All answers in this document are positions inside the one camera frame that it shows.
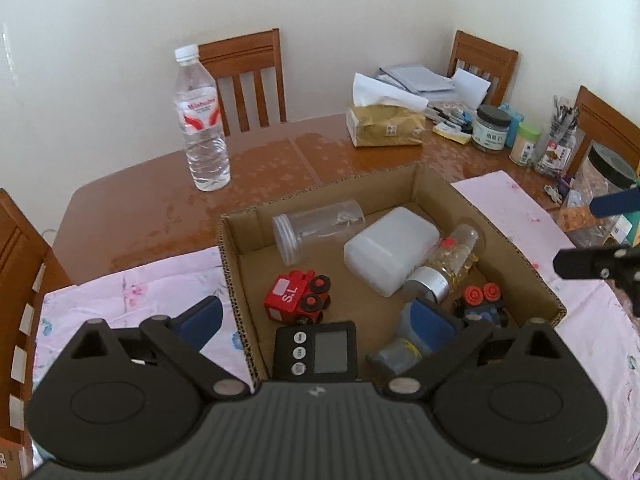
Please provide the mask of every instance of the green lid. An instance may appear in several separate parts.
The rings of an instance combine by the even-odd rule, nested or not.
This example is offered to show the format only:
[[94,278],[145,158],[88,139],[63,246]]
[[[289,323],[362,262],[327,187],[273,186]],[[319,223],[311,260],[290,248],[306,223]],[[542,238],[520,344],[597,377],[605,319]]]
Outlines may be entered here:
[[535,126],[522,121],[518,125],[518,131],[516,134],[518,137],[524,137],[529,142],[536,142],[538,140],[538,137],[540,136],[540,130]]

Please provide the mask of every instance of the red toy car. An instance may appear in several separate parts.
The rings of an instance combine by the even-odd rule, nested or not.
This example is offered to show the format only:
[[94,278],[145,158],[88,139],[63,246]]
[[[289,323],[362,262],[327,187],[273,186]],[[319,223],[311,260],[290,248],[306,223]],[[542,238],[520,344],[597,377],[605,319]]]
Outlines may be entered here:
[[329,306],[331,280],[308,270],[281,274],[264,298],[267,316],[286,325],[315,324],[322,321],[322,310]]

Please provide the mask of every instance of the white button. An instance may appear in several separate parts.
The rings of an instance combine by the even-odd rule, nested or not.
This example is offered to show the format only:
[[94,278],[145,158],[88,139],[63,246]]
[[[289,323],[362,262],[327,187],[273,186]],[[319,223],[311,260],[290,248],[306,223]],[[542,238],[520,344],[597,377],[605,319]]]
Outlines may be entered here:
[[306,348],[303,346],[297,346],[293,349],[293,357],[296,359],[302,359],[306,355]]
[[293,336],[293,342],[297,345],[302,345],[302,343],[305,341],[306,341],[306,334],[304,332],[296,332],[296,335]]
[[306,365],[304,363],[294,363],[291,367],[291,373],[294,375],[302,375],[306,372]]

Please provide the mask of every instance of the black lid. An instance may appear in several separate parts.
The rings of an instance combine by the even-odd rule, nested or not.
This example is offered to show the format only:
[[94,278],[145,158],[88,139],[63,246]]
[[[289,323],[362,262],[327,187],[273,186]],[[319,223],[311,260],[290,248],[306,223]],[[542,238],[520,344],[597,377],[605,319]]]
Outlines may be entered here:
[[629,189],[638,179],[625,159],[599,142],[594,142],[589,150],[589,161],[604,178],[620,189]]
[[507,128],[511,124],[511,116],[507,112],[491,105],[480,105],[478,117],[500,128]]

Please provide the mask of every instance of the metal screw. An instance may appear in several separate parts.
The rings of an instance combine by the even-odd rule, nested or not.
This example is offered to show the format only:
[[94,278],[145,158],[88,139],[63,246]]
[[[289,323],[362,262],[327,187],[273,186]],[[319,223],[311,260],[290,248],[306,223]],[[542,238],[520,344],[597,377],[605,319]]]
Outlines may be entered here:
[[245,384],[238,379],[222,379],[213,385],[213,391],[225,397],[233,397],[244,392]]
[[420,382],[411,377],[396,377],[389,381],[389,389],[399,395],[412,395],[420,390]]

